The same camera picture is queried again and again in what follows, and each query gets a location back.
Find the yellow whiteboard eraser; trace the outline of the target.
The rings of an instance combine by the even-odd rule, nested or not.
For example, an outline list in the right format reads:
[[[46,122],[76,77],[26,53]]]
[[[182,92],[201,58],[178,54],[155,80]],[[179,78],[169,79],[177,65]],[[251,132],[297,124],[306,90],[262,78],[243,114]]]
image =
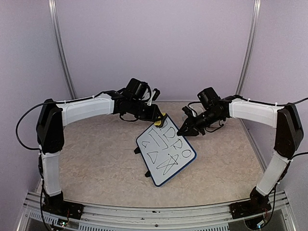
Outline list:
[[[167,117],[167,114],[166,113],[162,113],[162,117],[159,118],[158,121],[155,121],[154,122],[154,125],[157,127],[157,128],[162,128],[163,125],[164,125],[164,122],[166,120],[166,117]]]

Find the blue-framed whiteboard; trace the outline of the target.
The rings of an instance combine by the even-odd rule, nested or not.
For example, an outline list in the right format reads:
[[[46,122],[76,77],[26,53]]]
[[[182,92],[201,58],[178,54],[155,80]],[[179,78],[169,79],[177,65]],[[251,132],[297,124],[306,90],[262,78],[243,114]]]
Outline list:
[[[141,154],[148,169],[145,176],[152,178],[156,187],[161,187],[197,157],[187,139],[177,135],[178,130],[166,115],[161,127],[152,124],[136,139],[134,152]]]

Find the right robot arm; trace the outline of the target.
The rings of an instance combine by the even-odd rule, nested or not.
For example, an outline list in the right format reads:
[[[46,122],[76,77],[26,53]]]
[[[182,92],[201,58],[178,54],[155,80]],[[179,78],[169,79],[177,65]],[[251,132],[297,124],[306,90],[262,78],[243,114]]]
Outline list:
[[[197,96],[205,111],[196,116],[189,107],[183,107],[187,118],[177,132],[179,136],[205,135],[206,128],[227,118],[258,122],[276,130],[273,156],[263,177],[251,191],[249,200],[230,205],[235,218],[270,210],[269,194],[287,173],[304,137],[295,104],[260,103],[239,95],[220,98],[212,88],[205,89]]]

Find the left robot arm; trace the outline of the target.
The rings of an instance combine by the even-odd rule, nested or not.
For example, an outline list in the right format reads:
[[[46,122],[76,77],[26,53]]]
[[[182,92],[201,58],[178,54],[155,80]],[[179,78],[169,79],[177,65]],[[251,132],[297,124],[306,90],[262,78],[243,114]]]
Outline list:
[[[123,116],[131,114],[135,120],[163,125],[166,114],[156,104],[158,89],[150,91],[150,98],[143,99],[144,92],[123,88],[119,91],[103,91],[96,96],[71,101],[55,102],[48,99],[40,112],[36,132],[39,143],[39,171],[44,181],[44,210],[62,214],[69,208],[60,185],[59,156],[64,146],[64,127],[68,124],[100,115]]]

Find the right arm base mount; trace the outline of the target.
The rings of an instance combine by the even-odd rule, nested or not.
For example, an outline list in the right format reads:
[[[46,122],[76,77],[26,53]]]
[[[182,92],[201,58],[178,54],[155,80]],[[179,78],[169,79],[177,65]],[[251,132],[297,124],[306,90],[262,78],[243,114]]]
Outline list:
[[[229,205],[229,207],[233,219],[252,216],[272,209],[269,202],[265,202],[261,205],[254,205],[251,200],[232,203]]]

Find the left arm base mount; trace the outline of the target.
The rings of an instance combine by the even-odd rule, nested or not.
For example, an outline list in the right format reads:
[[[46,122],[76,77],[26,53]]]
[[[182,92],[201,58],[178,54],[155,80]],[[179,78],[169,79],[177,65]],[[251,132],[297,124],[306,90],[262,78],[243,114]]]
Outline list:
[[[84,205],[69,201],[49,201],[44,202],[42,209],[43,211],[49,212],[54,215],[80,220],[83,213]]]

